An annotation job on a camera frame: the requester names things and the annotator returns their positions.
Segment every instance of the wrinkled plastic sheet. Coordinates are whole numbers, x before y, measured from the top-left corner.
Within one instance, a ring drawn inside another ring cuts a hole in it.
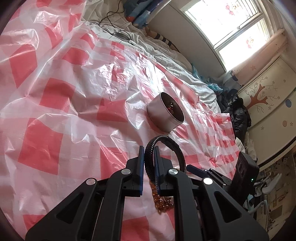
[[[164,134],[146,112],[161,91],[184,111],[169,136],[187,164],[235,172],[229,115],[212,113],[163,66],[99,39],[80,22],[84,6],[27,0],[0,37],[0,206],[22,237],[85,179],[108,178]],[[126,198],[122,240],[173,240],[174,225],[173,210],[156,211],[144,175],[143,196]]]

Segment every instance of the cylindrical container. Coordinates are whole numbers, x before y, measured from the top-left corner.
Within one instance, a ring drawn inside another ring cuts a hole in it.
[[[153,123],[164,132],[172,131],[185,120],[178,103],[165,92],[161,92],[147,105],[147,112]]]

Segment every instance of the round metal bolt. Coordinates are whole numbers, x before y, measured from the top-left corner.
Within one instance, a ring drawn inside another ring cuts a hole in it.
[[[127,168],[125,168],[125,169],[122,169],[122,170],[121,170],[121,173],[122,173],[123,175],[128,175],[128,174],[130,174],[130,173],[131,173],[131,170],[130,170],[130,169],[127,169]]]
[[[206,177],[204,178],[203,182],[204,184],[211,185],[213,183],[213,180],[209,177]]]
[[[87,185],[93,185],[93,184],[95,184],[95,183],[96,183],[96,180],[93,179],[93,178],[89,178],[89,179],[86,180],[86,184],[87,184]]]
[[[172,174],[172,175],[176,175],[178,173],[178,170],[176,169],[169,169],[169,174]]]

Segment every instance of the brown tree drawing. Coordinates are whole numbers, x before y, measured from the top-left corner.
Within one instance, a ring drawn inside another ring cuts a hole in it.
[[[268,77],[264,77],[264,78],[262,77],[259,82],[259,85],[258,85],[258,83],[255,83],[253,87],[249,87],[251,89],[251,91],[248,92],[247,90],[245,90],[245,93],[248,96],[250,96],[250,99],[251,99],[251,102],[246,107],[247,109],[250,109],[254,105],[257,107],[258,112],[259,112],[259,110],[261,110],[262,113],[264,113],[264,111],[263,111],[264,108],[258,104],[263,103],[265,105],[270,106],[269,109],[271,109],[271,106],[273,106],[273,104],[268,103],[267,100],[273,101],[276,99],[280,99],[279,96],[275,97],[275,95],[265,96],[265,88],[270,91],[271,90],[270,88],[272,87],[275,91],[277,91],[277,88],[274,87],[274,84],[275,84],[274,81],[272,82],[272,85],[261,85],[261,82],[266,79],[268,79]]]

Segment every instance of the bed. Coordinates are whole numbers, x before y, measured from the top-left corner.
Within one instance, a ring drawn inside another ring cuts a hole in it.
[[[180,53],[123,14],[110,17],[114,26],[108,20],[98,26],[117,5],[27,0],[0,37],[0,207],[22,237],[85,179],[110,177],[160,134],[180,145],[187,164],[233,177],[239,150],[214,92],[192,76]],[[104,30],[118,28],[132,44]],[[185,115],[169,134],[146,112],[162,91]],[[146,175],[143,195],[126,199],[121,239],[174,239],[173,209],[157,212]]]

